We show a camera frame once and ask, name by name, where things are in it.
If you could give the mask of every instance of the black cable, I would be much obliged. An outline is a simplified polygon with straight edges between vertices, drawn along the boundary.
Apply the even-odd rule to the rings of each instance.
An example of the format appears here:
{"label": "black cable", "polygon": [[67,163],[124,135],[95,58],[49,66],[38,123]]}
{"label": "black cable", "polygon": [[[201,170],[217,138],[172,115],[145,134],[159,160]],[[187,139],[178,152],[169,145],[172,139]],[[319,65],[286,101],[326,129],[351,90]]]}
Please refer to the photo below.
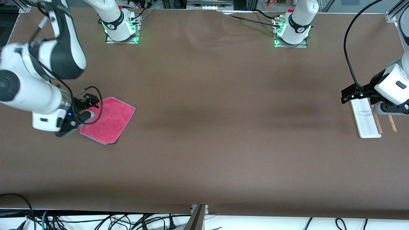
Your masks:
{"label": "black cable", "polygon": [[142,220],[142,230],[149,230],[144,220]]}
{"label": "black cable", "polygon": [[111,218],[112,217],[112,215],[109,215],[109,216],[107,216],[105,219],[103,219],[95,228],[94,228],[94,230],[98,230],[98,229],[100,229],[100,227],[103,225],[103,223],[105,222],[105,221],[107,221],[109,218]]}
{"label": "black cable", "polygon": [[153,214],[144,214],[135,224],[134,226],[130,229],[130,230],[134,230],[139,224],[141,224],[142,222],[144,222],[147,218],[153,216]]}
{"label": "black cable", "polygon": [[[23,199],[27,203],[28,207],[30,208],[30,212],[31,212],[32,217],[35,219],[36,216],[34,215],[33,207],[31,206],[31,204],[27,200],[27,198],[25,198],[23,195],[20,195],[20,194],[17,194],[17,193],[3,193],[3,194],[0,194],[0,197],[2,197],[2,196],[18,196],[21,199]],[[37,229],[37,224],[36,224],[36,222],[34,222],[34,230],[36,230],[36,229]]]}
{"label": "black cable", "polygon": [[274,16],[274,17],[268,16],[267,14],[265,14],[263,11],[261,11],[261,10],[259,10],[259,9],[253,9],[252,11],[253,11],[253,12],[259,12],[259,13],[261,13],[264,17],[269,18],[269,19],[274,19],[275,17],[278,17],[278,16],[279,16],[279,15]]}
{"label": "black cable", "polygon": [[368,218],[365,219],[365,223],[364,223],[364,227],[362,228],[362,230],[366,229],[366,224],[368,223]]}
{"label": "black cable", "polygon": [[34,41],[34,39],[37,37],[37,35],[39,34],[40,31],[41,31],[41,28],[40,28],[40,27],[37,27],[36,31],[35,31],[34,34],[31,36],[31,38],[30,38],[30,40],[29,40],[29,42],[28,42],[29,44]]}
{"label": "black cable", "polygon": [[109,224],[108,230],[111,230],[112,227],[113,227],[115,224],[122,225],[122,226],[126,227],[126,230],[128,230],[128,227],[127,227],[126,225],[119,223],[119,221],[120,221],[122,218],[126,217],[126,216],[127,216],[127,215],[124,215],[123,217],[121,217],[121,218],[119,218],[119,219],[113,218],[114,220],[116,220],[116,221],[114,221],[114,222],[112,222],[112,218],[110,218],[111,223]]}
{"label": "black cable", "polygon": [[56,229],[54,218],[53,218],[52,226],[53,226],[54,229]]}
{"label": "black cable", "polygon": [[243,19],[243,20],[246,20],[246,21],[249,21],[249,22],[252,22],[252,23],[258,23],[258,24],[262,24],[262,25],[269,25],[269,26],[277,27],[277,28],[280,27],[279,25],[273,25],[273,24],[269,24],[269,23],[262,23],[262,22],[250,20],[250,19],[247,19],[247,18],[241,18],[241,17],[237,17],[237,16],[233,16],[233,15],[229,15],[229,16],[233,17],[233,18]]}
{"label": "black cable", "polygon": [[131,18],[131,20],[137,19],[139,16],[141,16],[143,14],[143,12],[146,10],[147,8],[144,8],[138,15],[136,15],[134,18]]}
{"label": "black cable", "polygon": [[[342,222],[342,224],[344,225],[344,229],[342,229],[342,228],[338,225],[338,221],[341,221],[341,222]],[[339,230],[346,230],[345,222],[344,222],[344,220],[341,219],[341,218],[336,218],[336,219],[335,219],[335,225],[337,226],[337,228],[338,228]]]}
{"label": "black cable", "polygon": [[64,223],[87,223],[87,222],[96,222],[96,221],[103,221],[103,219],[86,220],[86,221],[64,221],[64,220],[60,220],[60,222],[64,222]]}
{"label": "black cable", "polygon": [[44,14],[47,18],[49,18],[48,14],[43,10],[43,7],[40,5],[37,5],[38,11],[40,11],[42,14]]}
{"label": "black cable", "polygon": [[348,38],[349,31],[350,31],[352,25],[354,24],[354,22],[357,20],[357,18],[358,18],[365,10],[367,10],[367,9],[370,8],[371,6],[373,6],[373,5],[375,5],[376,3],[381,2],[381,1],[383,1],[383,0],[376,0],[376,1],[372,2],[372,3],[370,3],[369,5],[367,5],[366,7],[364,7],[361,11],[359,11],[359,13],[357,13],[357,15],[354,17],[354,19],[353,19],[353,20],[351,21],[351,23],[349,24],[348,29],[346,30],[346,33],[345,33],[345,37],[344,37],[344,54],[345,54],[346,62],[347,62],[348,67],[349,67],[349,71],[351,72],[352,79],[354,80],[354,83],[355,83],[356,87],[359,89],[359,91],[361,91],[361,93],[362,93],[364,96],[366,96],[366,97],[368,97],[368,98],[371,98],[371,99],[374,99],[374,98],[373,98],[372,96],[367,95],[367,94],[364,92],[364,90],[362,89],[362,87],[360,86],[360,84],[358,84],[358,81],[357,81],[356,78],[355,78],[355,74],[354,74],[354,71],[352,70],[351,62],[349,61],[348,53],[347,53],[347,51],[346,51],[346,39]]}
{"label": "black cable", "polygon": [[16,228],[16,230],[23,230],[24,225],[25,225],[26,222],[27,222],[27,221],[23,221],[23,223],[21,223],[20,226],[18,226],[18,227]]}
{"label": "black cable", "polygon": [[67,230],[67,229],[65,228],[64,223],[62,223],[58,217],[55,217],[55,219],[57,220],[57,225],[59,226],[59,228],[60,228],[61,230],[62,230],[62,229]]}
{"label": "black cable", "polygon": [[[191,215],[181,214],[181,215],[174,215],[174,216],[172,216],[172,217],[180,217],[180,216],[191,216]],[[167,219],[167,218],[169,218],[169,217],[168,217],[168,216],[159,217],[158,219],[153,220],[153,221],[150,221],[150,220],[152,220],[152,219],[149,219],[149,220],[147,220],[147,222],[145,223],[145,225],[148,225],[148,224],[150,224],[150,223],[153,223],[153,222],[156,222],[156,221],[159,221],[159,220]]]}
{"label": "black cable", "polygon": [[173,230],[175,229],[177,226],[175,225],[175,223],[173,222],[173,217],[171,214],[169,214],[169,230]]}
{"label": "black cable", "polygon": [[125,215],[125,217],[128,219],[128,221],[129,221],[129,229],[132,227],[132,222],[130,221],[130,219],[129,219],[129,217],[128,217],[128,215]]}
{"label": "black cable", "polygon": [[310,225],[311,220],[312,220],[312,217],[310,217],[310,219],[308,220],[308,222],[307,222],[306,227],[304,228],[304,230],[307,230],[307,229],[308,229],[308,226]]}

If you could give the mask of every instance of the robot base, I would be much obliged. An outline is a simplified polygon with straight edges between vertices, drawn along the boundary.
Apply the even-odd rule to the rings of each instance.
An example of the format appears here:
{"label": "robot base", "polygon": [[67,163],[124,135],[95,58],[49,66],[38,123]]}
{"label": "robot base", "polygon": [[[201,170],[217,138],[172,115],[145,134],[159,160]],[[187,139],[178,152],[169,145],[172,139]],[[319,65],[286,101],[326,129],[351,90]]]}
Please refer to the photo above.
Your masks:
{"label": "robot base", "polygon": [[[82,122],[88,122],[95,117],[95,114],[91,111],[85,111],[78,115],[78,118]],[[83,124],[79,123],[74,116],[72,115],[71,109],[67,113],[67,116],[64,119],[63,125],[59,132],[55,132],[55,136],[59,138],[66,138],[69,135],[75,133]]]}
{"label": "robot base", "polygon": [[141,33],[142,15],[136,18],[134,23],[136,24],[135,24],[135,27],[132,27],[132,29],[135,29],[136,32],[132,34],[128,39],[123,40],[123,41],[114,41],[107,35],[105,43],[107,44],[138,44],[139,35]]}
{"label": "robot base", "polygon": [[[274,19],[271,20],[273,25],[280,25],[282,26],[283,22],[282,21],[276,21]],[[292,45],[286,43],[281,37],[279,37],[277,34],[279,33],[280,28],[273,27],[273,33],[274,33],[274,46],[275,47],[285,47],[285,48],[307,48],[307,39],[305,38],[300,44]]]}

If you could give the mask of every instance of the brown paper sheet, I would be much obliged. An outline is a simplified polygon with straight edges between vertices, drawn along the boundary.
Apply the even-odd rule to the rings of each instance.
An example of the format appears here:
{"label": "brown paper sheet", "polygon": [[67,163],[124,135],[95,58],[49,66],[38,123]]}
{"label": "brown paper sheet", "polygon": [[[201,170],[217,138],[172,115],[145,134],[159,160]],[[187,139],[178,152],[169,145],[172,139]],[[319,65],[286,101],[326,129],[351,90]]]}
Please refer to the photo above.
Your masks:
{"label": "brown paper sheet", "polygon": [[[0,192],[35,208],[176,213],[205,203],[218,214],[407,219],[408,118],[364,140],[340,101],[352,83],[342,41],[353,15],[318,14],[308,49],[288,49],[274,47],[268,26],[205,10],[154,11],[139,44],[105,44],[93,9],[72,12],[88,67],[67,83],[137,111],[105,146],[35,130],[29,112],[0,105]],[[21,15],[12,42],[41,18]],[[362,84],[403,54],[383,15],[362,15],[348,50]]]}

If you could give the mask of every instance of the power cord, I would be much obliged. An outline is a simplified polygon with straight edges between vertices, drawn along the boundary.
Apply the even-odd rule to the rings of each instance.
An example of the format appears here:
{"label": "power cord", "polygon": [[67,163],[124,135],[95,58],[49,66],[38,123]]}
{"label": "power cord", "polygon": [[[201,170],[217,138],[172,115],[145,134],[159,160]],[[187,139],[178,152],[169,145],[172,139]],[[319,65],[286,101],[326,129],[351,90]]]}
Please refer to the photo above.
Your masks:
{"label": "power cord", "polygon": [[[342,229],[342,228],[338,225],[338,221],[341,221],[341,222],[342,222],[342,224],[344,225],[344,229]],[[346,229],[345,222],[344,222],[344,220],[341,219],[341,218],[336,218],[336,219],[335,219],[335,225],[337,226],[337,228],[338,228],[339,230],[347,230],[347,229]]]}
{"label": "power cord", "polygon": [[141,16],[143,14],[143,12],[146,10],[147,8],[144,8],[138,15],[136,15],[135,17],[131,18],[131,20],[135,20],[137,19],[139,16]]}
{"label": "power cord", "polygon": [[362,228],[362,230],[365,230],[365,229],[366,229],[366,224],[367,224],[367,223],[368,223],[368,218],[365,219],[364,227]]}
{"label": "power cord", "polygon": [[23,230],[24,225],[25,225],[26,222],[27,222],[27,221],[23,221],[23,223],[21,223],[18,228],[16,228],[16,229],[10,229],[10,230]]}
{"label": "power cord", "polygon": [[[17,197],[20,197],[21,199],[23,199],[26,202],[26,204],[28,205],[29,209],[30,209],[32,218],[35,219],[36,216],[34,215],[33,207],[31,206],[31,204],[27,200],[27,198],[25,198],[23,195],[20,195],[20,194],[17,194],[17,193],[3,193],[3,194],[0,194],[0,198],[4,197],[4,196],[17,196]],[[36,230],[36,229],[37,229],[37,224],[36,224],[36,222],[34,222],[34,230]]]}
{"label": "power cord", "polygon": [[370,98],[370,99],[375,99],[375,98],[373,98],[372,96],[367,95],[367,94],[364,92],[364,90],[362,89],[362,87],[360,86],[360,84],[358,83],[358,81],[356,80],[356,78],[355,78],[355,74],[354,74],[354,71],[352,70],[351,62],[349,61],[348,53],[347,53],[347,51],[346,51],[346,39],[348,38],[349,31],[350,31],[352,25],[354,24],[354,22],[357,20],[357,18],[358,18],[365,10],[367,10],[367,9],[370,8],[371,6],[377,4],[378,2],[381,2],[381,1],[383,1],[383,0],[376,0],[376,1],[372,2],[371,4],[367,5],[366,7],[364,7],[361,11],[359,11],[359,13],[357,13],[357,15],[354,17],[354,19],[353,19],[353,20],[351,21],[351,23],[349,24],[348,29],[346,30],[346,33],[345,33],[345,37],[344,37],[344,54],[345,54],[346,62],[347,62],[348,67],[349,67],[349,71],[351,72],[352,79],[354,80],[354,83],[355,83],[356,87],[359,89],[359,91],[361,91],[361,93],[362,93],[364,96],[366,96],[366,97],[368,97],[368,98]]}
{"label": "power cord", "polygon": [[[191,216],[191,215],[181,214],[181,215],[174,215],[174,216],[172,216],[172,217],[180,217],[180,216]],[[143,228],[144,225],[146,226],[146,225],[148,225],[148,224],[150,224],[150,223],[153,223],[153,222],[156,222],[156,221],[160,221],[160,220],[163,220],[163,219],[167,219],[167,218],[170,218],[170,216],[154,217],[154,218],[152,218],[152,219],[146,220],[146,221],[145,221],[145,224],[143,224],[142,226],[136,228],[136,230],[139,230],[139,229]]]}
{"label": "power cord", "polygon": [[172,215],[169,214],[169,230],[173,230],[177,228],[177,226],[175,225],[175,223],[173,222],[173,218]]}
{"label": "power cord", "polygon": [[259,10],[259,9],[253,9],[252,11],[253,11],[253,12],[259,12],[259,13],[261,13],[261,15],[263,15],[264,17],[266,17],[266,18],[268,18],[268,19],[274,19],[275,17],[280,16],[280,15],[277,15],[277,16],[275,16],[275,17],[271,17],[271,16],[268,16],[267,14],[265,14],[263,11],[261,11],[261,10]]}
{"label": "power cord", "polygon": [[142,221],[142,230],[149,230],[144,220]]}
{"label": "power cord", "polygon": [[307,221],[307,224],[306,224],[304,230],[307,230],[307,229],[308,229],[308,226],[310,225],[311,220],[312,220],[312,217],[310,217],[310,219]]}
{"label": "power cord", "polygon": [[121,217],[121,218],[119,218],[119,219],[110,218],[111,223],[110,223],[109,226],[108,226],[108,230],[112,230],[112,227],[113,227],[115,224],[122,225],[122,226],[124,226],[124,227],[126,228],[126,230],[129,230],[126,225],[124,225],[124,224],[122,224],[122,223],[119,223],[119,221],[121,221],[121,219],[123,219],[124,217],[126,217],[126,215],[124,215],[123,217]]}
{"label": "power cord", "polygon": [[233,17],[233,18],[238,18],[238,19],[241,19],[241,20],[249,21],[249,22],[252,22],[252,23],[258,23],[258,24],[262,24],[262,25],[269,25],[269,26],[277,27],[277,28],[280,27],[279,25],[273,25],[273,24],[269,24],[269,23],[263,23],[263,22],[259,22],[259,21],[250,20],[250,19],[247,19],[247,18],[241,18],[241,17],[237,17],[237,16],[233,16],[233,15],[229,15],[229,16],[230,16],[230,17]]}

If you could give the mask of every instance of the metal mounting plate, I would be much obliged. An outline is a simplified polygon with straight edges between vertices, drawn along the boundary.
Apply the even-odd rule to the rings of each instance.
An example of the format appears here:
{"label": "metal mounting plate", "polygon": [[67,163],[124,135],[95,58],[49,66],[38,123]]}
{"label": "metal mounting plate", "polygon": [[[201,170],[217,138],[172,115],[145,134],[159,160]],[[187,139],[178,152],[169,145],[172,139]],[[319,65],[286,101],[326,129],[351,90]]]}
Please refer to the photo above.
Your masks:
{"label": "metal mounting plate", "polygon": [[107,44],[138,44],[139,43],[139,35],[141,34],[141,22],[142,22],[142,15],[135,19],[135,30],[136,32],[131,35],[128,39],[123,41],[114,41],[108,35],[106,36],[105,43]]}
{"label": "metal mounting plate", "polygon": [[[273,25],[278,25],[276,20],[272,19],[271,20]],[[274,33],[274,46],[275,47],[285,47],[285,48],[307,48],[307,39],[304,38],[304,40],[300,44],[292,45],[286,43],[281,37],[279,37],[278,34],[279,28],[273,27],[273,33]]]}

